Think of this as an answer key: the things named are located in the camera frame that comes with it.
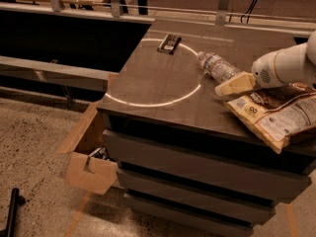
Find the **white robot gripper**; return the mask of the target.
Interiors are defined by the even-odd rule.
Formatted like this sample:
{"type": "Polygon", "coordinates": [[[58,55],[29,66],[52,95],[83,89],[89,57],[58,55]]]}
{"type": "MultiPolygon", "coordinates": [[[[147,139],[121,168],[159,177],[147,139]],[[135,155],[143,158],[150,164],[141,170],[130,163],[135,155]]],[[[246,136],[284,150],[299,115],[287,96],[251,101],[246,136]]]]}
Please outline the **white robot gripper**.
{"type": "Polygon", "coordinates": [[[265,54],[253,63],[252,73],[215,73],[214,79],[219,83],[215,93],[228,96],[247,92],[256,86],[256,81],[262,88],[295,82],[313,85],[316,83],[316,43],[305,42],[265,54]]]}

